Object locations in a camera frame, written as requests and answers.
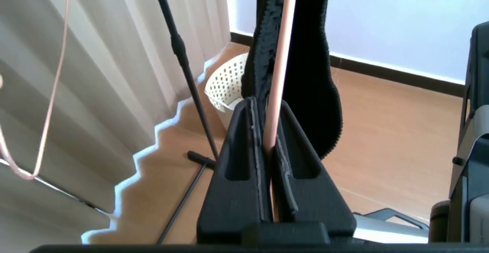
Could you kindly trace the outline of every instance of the baseboard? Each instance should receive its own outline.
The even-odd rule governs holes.
[[[231,42],[251,46],[253,37],[231,32]],[[463,97],[464,85],[451,83],[445,80],[429,78],[412,73],[405,73],[399,70],[389,69],[383,66],[371,65],[355,60],[349,60],[341,57],[330,56],[331,66],[343,70],[361,73],[368,76],[373,76],[381,79],[386,79],[410,86],[416,86],[423,89],[428,89],[434,92],[441,92],[450,96]]]

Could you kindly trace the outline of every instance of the brown floor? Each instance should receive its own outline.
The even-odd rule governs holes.
[[[207,76],[248,50],[229,44]],[[336,149],[323,161],[352,211],[391,207],[427,222],[431,206],[448,195],[461,99],[412,86],[333,69],[343,107],[344,128]],[[199,91],[216,144],[225,129]],[[141,179],[124,189],[116,230],[92,243],[153,244],[199,171],[188,150],[212,156],[194,104],[177,125],[160,131],[159,148],[139,160]],[[164,243],[192,243],[196,220],[212,171],[206,170]]]

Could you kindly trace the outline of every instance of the perforated laundry basket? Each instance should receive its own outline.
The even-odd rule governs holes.
[[[241,97],[241,77],[245,72],[246,58],[248,58],[248,53],[230,59],[222,64],[207,80],[206,95],[214,105],[226,130],[235,106],[243,100]]]

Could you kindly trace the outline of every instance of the tripod stand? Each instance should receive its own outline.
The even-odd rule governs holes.
[[[158,2],[160,3],[161,11],[163,12],[165,22],[167,23],[168,26],[168,30],[170,31],[171,47],[173,53],[176,55],[176,58],[178,59],[178,63],[182,67],[187,86],[189,87],[193,102],[196,104],[197,112],[199,113],[200,121],[202,122],[202,126],[204,127],[204,131],[206,133],[207,140],[209,141],[212,154],[214,155],[214,158],[217,161],[219,153],[217,151],[217,147],[215,146],[214,138],[212,137],[212,133],[209,128],[209,123],[207,122],[206,114],[204,113],[204,108],[202,107],[202,102],[200,101],[199,93],[197,92],[196,84],[194,83],[193,80],[192,72],[189,66],[189,59],[186,55],[185,44],[183,43],[182,37],[178,34],[178,30],[176,29],[175,21],[173,20],[173,16],[171,14],[168,1],[158,0]],[[196,153],[194,151],[188,151],[187,157],[189,158],[189,160],[201,164],[202,167],[200,168],[200,171],[194,178],[192,184],[190,184],[189,189],[186,191],[185,196],[183,196],[183,199],[180,201],[170,221],[165,226],[165,229],[163,230],[161,236],[157,240],[157,245],[159,245],[164,240],[165,236],[170,231],[172,224],[175,222],[175,219],[180,213],[180,210],[185,205],[185,202],[187,201],[189,195],[192,193],[193,188],[199,181],[204,170],[206,168],[210,168],[214,170],[215,161],[213,161],[208,157],[202,156],[201,154]]]

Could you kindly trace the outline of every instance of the pleated curtain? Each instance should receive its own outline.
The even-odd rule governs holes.
[[[70,0],[66,58],[40,181],[0,164],[0,251],[80,242],[108,227],[114,186],[154,126],[189,97],[157,0]],[[229,42],[226,0],[168,0],[193,75]],[[34,168],[61,50],[65,0],[0,0],[0,123],[11,153]]]

